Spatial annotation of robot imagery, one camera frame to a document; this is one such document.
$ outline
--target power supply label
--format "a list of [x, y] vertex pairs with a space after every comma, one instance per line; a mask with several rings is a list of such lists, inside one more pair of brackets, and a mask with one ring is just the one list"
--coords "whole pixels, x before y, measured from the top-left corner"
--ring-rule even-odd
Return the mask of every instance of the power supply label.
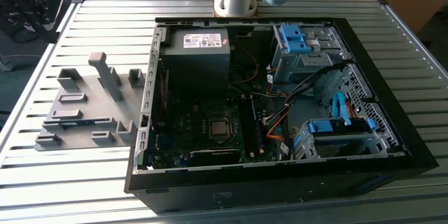
[[223, 47], [221, 34], [187, 34], [184, 48]]

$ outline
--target aluminum table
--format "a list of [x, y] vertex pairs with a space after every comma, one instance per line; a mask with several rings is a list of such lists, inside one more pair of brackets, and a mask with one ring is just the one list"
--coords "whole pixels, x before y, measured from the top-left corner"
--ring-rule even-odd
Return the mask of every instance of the aluminum table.
[[69, 6], [60, 41], [48, 46], [0, 134], [0, 220], [447, 223], [448, 74], [415, 35], [377, 1], [299, 0], [281, 7], [259, 6], [261, 17], [348, 19], [440, 167], [360, 197], [157, 216], [123, 192], [128, 147], [37, 152], [35, 138], [60, 86], [60, 69], [76, 67], [80, 74], [95, 74], [88, 54], [103, 51], [119, 73], [145, 71], [153, 19], [211, 16], [211, 0], [84, 0]]

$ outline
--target blue plastic latch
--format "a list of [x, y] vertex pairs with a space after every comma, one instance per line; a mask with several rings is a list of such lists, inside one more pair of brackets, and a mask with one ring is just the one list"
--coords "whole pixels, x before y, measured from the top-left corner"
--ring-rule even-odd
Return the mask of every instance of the blue plastic latch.
[[375, 129], [376, 129], [376, 123], [375, 123], [373, 119], [368, 118], [367, 119], [367, 124], [371, 127], [371, 130], [375, 131]]
[[295, 148], [296, 148], [296, 146], [297, 146], [300, 140], [301, 140], [301, 136], [299, 136], [299, 137], [296, 138], [296, 140], [295, 140]]
[[311, 52], [297, 25], [280, 25], [281, 37], [287, 44], [287, 52]]
[[315, 133], [316, 132], [316, 127], [313, 125], [313, 122], [308, 123], [308, 129], [309, 129], [309, 133]]
[[313, 124], [317, 128], [317, 132], [333, 132], [333, 127], [331, 126], [331, 122], [328, 120], [313, 121]]
[[333, 118], [341, 117], [344, 119], [345, 125], [352, 124], [351, 117], [348, 116], [347, 105], [345, 105], [345, 96], [341, 92], [336, 92], [333, 95], [332, 114], [333, 114]]

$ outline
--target cable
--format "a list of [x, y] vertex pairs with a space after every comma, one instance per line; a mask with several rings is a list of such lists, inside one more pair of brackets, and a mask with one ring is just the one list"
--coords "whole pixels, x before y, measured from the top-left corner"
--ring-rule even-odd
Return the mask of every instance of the cable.
[[268, 95], [268, 94], [263, 94], [263, 93], [259, 93], [259, 92], [248, 92], [248, 91], [244, 91], [243, 89], [240, 89], [237, 86], [235, 86], [235, 84], [229, 84], [229, 86], [232, 88], [235, 88], [236, 90], [239, 90], [239, 92], [241, 92], [243, 94], [257, 94], [257, 95], [261, 95], [264, 97], [277, 97], [276, 95]]
[[259, 74], [259, 63], [257, 63], [257, 60], [255, 59], [253, 55], [243, 47], [235, 46], [235, 48], [240, 48], [245, 52], [245, 54], [251, 57], [251, 59], [252, 59], [252, 61], [255, 63], [255, 74], [253, 74], [253, 76], [249, 79], [247, 79], [247, 80], [232, 81], [231, 82], [231, 84], [240, 84], [240, 83], [245, 83], [245, 82], [251, 81], [257, 76], [257, 74]]
[[269, 131], [268, 131], [268, 133], [267, 133], [267, 138], [269, 138], [269, 136], [271, 136], [271, 133], [273, 132], [273, 129], [276, 128], [276, 126], [279, 125], [279, 123], [281, 122], [281, 120], [283, 120], [283, 118], [285, 118], [285, 116], [287, 116], [287, 114], [288, 114], [288, 111], [283, 114], [283, 116], [279, 118], [279, 120], [275, 122], [275, 124], [273, 124], [273, 126], [272, 126], [272, 128], [269, 129]]
[[[265, 90], [267, 90], [265, 92], [267, 92], [267, 94], [269, 94], [269, 95], [276, 95], [276, 96], [277, 96], [277, 93], [271, 93], [271, 86], [272, 86], [272, 84], [269, 83], [268, 86], [265, 87], [265, 88], [267, 88], [267, 89], [265, 89]], [[285, 93], [281, 93], [280, 96], [283, 96], [283, 97], [288, 97], [288, 95], [287, 95]]]
[[41, 57], [41, 55], [5, 55], [7, 58], [12, 58], [12, 57], [23, 57], [23, 56]]

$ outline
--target wire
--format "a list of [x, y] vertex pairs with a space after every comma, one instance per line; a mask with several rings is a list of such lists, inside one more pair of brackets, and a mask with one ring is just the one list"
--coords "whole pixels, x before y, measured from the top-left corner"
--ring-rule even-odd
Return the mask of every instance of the wire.
[[275, 115], [268, 116], [264, 119], [264, 123], [271, 123], [273, 121], [273, 119], [289, 108], [289, 106], [292, 105], [293, 102], [295, 101], [292, 100], [288, 104], [284, 105], [284, 107], [281, 108], [281, 110]]
[[5, 55], [7, 58], [12, 57], [23, 57], [23, 56], [29, 56], [29, 57], [41, 57], [41, 55]]
[[259, 74], [259, 63], [257, 63], [257, 60], [255, 59], [253, 55], [240, 46], [235, 46], [235, 48], [240, 48], [245, 54], [251, 57], [253, 63], [255, 63], [255, 74], [252, 75], [252, 77], [247, 80], [243, 80], [243, 81], [232, 81], [231, 84], [240, 84], [240, 83], [245, 83], [248, 81], [252, 81], [252, 79], [257, 76]]
[[263, 94], [263, 93], [259, 93], [259, 92], [248, 92], [248, 91], [244, 91], [243, 89], [240, 89], [237, 86], [235, 86], [233, 84], [229, 84], [229, 86], [232, 88], [235, 88], [236, 90], [239, 90], [239, 92], [241, 93], [247, 93], [247, 94], [257, 94], [257, 95], [261, 95], [264, 97], [277, 97], [276, 95], [268, 95], [268, 94]]
[[268, 133], [267, 133], [267, 138], [272, 138], [272, 137], [276, 137], [276, 136], [271, 136], [271, 133], [273, 132], [273, 129], [276, 128], [276, 126], [279, 125], [279, 123], [281, 122], [283, 118], [285, 118], [287, 114], [288, 114], [288, 111], [283, 114], [283, 116], [279, 118], [279, 120], [275, 122], [272, 128], [269, 129]]
[[[265, 91], [265, 92], [267, 92], [267, 94], [269, 94], [269, 95], [275, 95], [275, 96], [279, 96], [279, 94], [277, 94], [277, 93], [271, 93], [271, 91], [269, 91], [269, 90], [271, 90], [271, 86], [272, 86], [272, 84], [271, 84], [271, 83], [268, 83], [268, 86], [265, 87], [265, 88], [267, 88], [267, 89], [265, 89], [265, 90], [267, 90], [267, 91]], [[288, 95], [287, 95], [285, 93], [281, 93], [281, 94], [280, 94], [280, 96], [283, 96], [283, 97], [288, 97]]]
[[353, 117], [353, 118], [357, 117], [356, 112], [355, 112], [355, 110], [352, 108], [352, 105], [348, 102], [345, 102], [345, 106], [348, 107], [348, 110], [349, 110], [349, 113], [351, 113], [351, 117]]

